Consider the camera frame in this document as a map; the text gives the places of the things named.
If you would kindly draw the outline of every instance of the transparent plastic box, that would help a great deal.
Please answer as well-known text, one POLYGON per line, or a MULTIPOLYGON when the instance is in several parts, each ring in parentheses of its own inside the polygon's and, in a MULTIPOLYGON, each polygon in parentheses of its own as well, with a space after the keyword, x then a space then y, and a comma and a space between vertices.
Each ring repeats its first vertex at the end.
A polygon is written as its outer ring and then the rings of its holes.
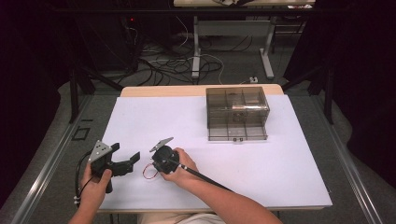
POLYGON ((261 87, 207 88, 209 141, 266 140, 270 107, 261 87))

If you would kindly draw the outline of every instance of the person's right hand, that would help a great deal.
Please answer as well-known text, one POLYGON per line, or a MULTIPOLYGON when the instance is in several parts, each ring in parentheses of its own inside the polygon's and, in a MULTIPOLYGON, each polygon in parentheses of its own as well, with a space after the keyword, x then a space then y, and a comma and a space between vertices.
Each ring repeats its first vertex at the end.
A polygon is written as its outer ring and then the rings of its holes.
MULTIPOLYGON (((184 151, 184 149, 177 147, 177 148, 175 148, 175 151, 178 153, 179 162, 181 164, 186 165, 190 169, 198 172, 198 168, 197 168, 195 162, 192 160, 192 158, 189 156, 189 154, 187 154, 184 151)), ((177 184, 180 188, 183 188, 183 189, 185 187, 187 187, 186 185, 188 185, 190 180, 201 180, 201 178, 190 174, 189 172, 185 171, 181 167, 177 167, 176 170, 169 175, 167 175, 163 172, 161 172, 161 175, 163 176, 163 179, 165 179, 167 181, 172 181, 175 184, 177 184)))

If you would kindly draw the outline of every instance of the right forearm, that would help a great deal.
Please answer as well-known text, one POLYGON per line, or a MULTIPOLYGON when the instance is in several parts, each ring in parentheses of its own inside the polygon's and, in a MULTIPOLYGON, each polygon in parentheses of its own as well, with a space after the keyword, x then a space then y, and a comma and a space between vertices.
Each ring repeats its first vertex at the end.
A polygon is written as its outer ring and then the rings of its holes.
POLYGON ((213 209, 226 223, 281 223, 255 201, 203 180, 193 179, 179 185, 213 209))

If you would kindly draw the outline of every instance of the hand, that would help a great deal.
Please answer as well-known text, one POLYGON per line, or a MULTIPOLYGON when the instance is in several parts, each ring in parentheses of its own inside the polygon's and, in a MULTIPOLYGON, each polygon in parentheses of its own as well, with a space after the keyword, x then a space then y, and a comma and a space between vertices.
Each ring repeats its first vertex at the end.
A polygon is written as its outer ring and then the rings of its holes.
MULTIPOLYGON (((198 172, 198 168, 192 158, 187 154, 184 149, 182 148, 175 148, 175 151, 178 153, 179 162, 183 165, 186 165, 190 169, 198 172)), ((160 172, 163 176, 163 179, 167 181, 175 182, 179 187, 185 188, 186 185, 190 182, 190 180, 201 180, 199 177, 190 174, 189 172, 185 171, 184 169, 177 167, 176 170, 172 174, 165 174, 160 172)))
POLYGON ((84 176, 81 179, 81 186, 85 184, 81 193, 80 207, 89 208, 96 212, 106 195, 106 186, 111 179, 111 170, 105 170, 102 178, 92 177, 91 164, 88 162, 85 167, 84 176))

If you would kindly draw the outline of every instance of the person's left hand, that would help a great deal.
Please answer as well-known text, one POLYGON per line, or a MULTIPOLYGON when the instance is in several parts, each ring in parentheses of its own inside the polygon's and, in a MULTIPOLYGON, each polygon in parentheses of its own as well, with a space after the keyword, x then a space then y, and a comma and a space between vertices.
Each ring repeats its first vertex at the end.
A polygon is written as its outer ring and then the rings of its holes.
POLYGON ((92 178, 91 164, 88 162, 80 182, 81 187, 87 184, 80 196, 80 207, 92 209, 96 212, 105 198, 106 186, 110 179, 111 170, 108 169, 103 172, 102 178, 99 179, 96 176, 92 178))

